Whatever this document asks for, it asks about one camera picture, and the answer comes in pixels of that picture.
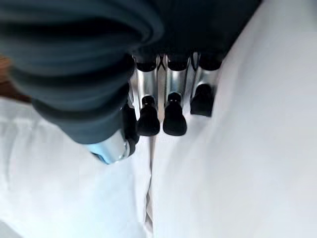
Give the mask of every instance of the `rubber tip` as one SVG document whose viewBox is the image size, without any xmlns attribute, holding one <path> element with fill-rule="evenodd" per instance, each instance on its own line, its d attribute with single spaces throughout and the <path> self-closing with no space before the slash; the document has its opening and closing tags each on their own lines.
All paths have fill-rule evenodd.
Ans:
<svg viewBox="0 0 317 238">
<path fill-rule="evenodd" d="M 190 113 L 211 117 L 216 87 L 202 84 L 197 87 L 195 96 L 190 103 Z"/>
<path fill-rule="evenodd" d="M 129 153 L 129 156 L 130 156 L 135 152 L 136 143 L 133 139 L 128 139 L 128 142 L 129 142 L 129 146 L 130 146 L 130 153 Z"/>
<path fill-rule="evenodd" d="M 187 123 L 178 102 L 172 101 L 165 108 L 163 130 L 168 135 L 182 136 L 187 131 Z"/>
<path fill-rule="evenodd" d="M 137 132 L 143 136 L 154 136 L 159 133 L 160 125 L 158 113 L 152 106 L 145 106 L 140 111 L 140 119 L 137 122 Z"/>
</svg>

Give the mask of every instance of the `white sheet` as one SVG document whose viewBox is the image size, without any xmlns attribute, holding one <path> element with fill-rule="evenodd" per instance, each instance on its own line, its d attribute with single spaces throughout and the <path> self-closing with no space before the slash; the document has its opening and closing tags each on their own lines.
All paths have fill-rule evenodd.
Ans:
<svg viewBox="0 0 317 238">
<path fill-rule="evenodd" d="M 0 112 L 0 220 L 23 238 L 146 237 L 146 138 L 106 166 L 29 105 L 0 99 Z"/>
<path fill-rule="evenodd" d="M 317 2 L 265 0 L 227 56 L 212 119 L 156 139 L 156 238 L 317 237 Z"/>
</svg>

